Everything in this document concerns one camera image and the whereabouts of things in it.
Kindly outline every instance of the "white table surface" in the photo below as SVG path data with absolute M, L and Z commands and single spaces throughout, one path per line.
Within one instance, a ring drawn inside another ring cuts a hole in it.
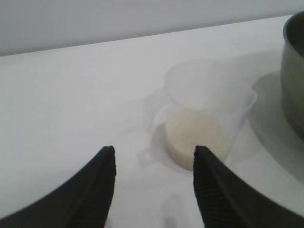
M 170 160 L 159 134 L 146 151 L 143 100 L 182 61 L 230 61 L 249 83 L 278 71 L 288 18 L 0 57 L 0 217 L 48 194 L 113 144 L 108 228 L 201 227 L 191 172 Z M 242 131 L 236 151 L 249 154 L 235 156 L 230 167 L 304 215 L 301 181 L 263 149 L 249 121 Z M 143 165 L 141 156 L 151 162 Z

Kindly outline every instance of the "stainless steel bowl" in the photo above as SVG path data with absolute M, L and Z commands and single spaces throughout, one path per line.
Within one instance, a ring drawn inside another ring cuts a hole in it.
M 292 127 L 304 136 L 304 11 L 285 23 L 284 39 L 281 64 L 283 109 Z

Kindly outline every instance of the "measuring cup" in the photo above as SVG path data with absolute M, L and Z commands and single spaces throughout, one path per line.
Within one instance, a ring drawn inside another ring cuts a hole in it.
M 155 122 L 163 120 L 168 154 L 192 170 L 196 145 L 225 161 L 256 98 L 223 63 L 194 60 L 171 68 L 164 88 L 146 98 L 144 123 L 152 133 Z

